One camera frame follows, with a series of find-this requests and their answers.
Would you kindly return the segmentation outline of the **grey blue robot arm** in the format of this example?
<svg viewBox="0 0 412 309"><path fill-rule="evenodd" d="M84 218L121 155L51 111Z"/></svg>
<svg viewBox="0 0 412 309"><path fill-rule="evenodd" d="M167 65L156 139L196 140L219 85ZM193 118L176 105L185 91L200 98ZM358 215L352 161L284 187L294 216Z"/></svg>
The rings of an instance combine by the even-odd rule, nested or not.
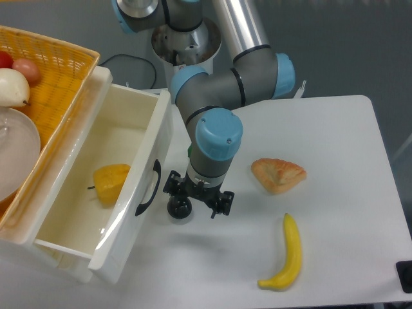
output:
<svg viewBox="0 0 412 309"><path fill-rule="evenodd" d="M233 111L291 92L295 70L290 58L275 53L253 1L215 1L218 42L228 46L233 66L210 74L202 63L213 58L212 34L201 1L113 1L124 32L153 29L152 48L176 72L169 91L191 146L186 173L172 171L165 183L171 217L183 219L191 200L202 201L213 215L228 215L233 192L221 185L243 134Z"/></svg>

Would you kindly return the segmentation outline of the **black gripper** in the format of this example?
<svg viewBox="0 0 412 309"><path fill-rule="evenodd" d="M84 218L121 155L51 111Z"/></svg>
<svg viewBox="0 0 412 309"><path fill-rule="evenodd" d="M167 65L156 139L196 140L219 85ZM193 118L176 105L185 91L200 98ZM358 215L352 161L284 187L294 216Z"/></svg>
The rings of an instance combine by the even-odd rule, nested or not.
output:
<svg viewBox="0 0 412 309"><path fill-rule="evenodd" d="M234 193L232 191L220 192L222 183L210 185L203 181L192 181L188 175L181 176L175 170L172 170L165 182L163 192L169 195L169 201L183 201L185 196L195 200L209 203L212 210L211 219L216 215L230 214Z"/></svg>

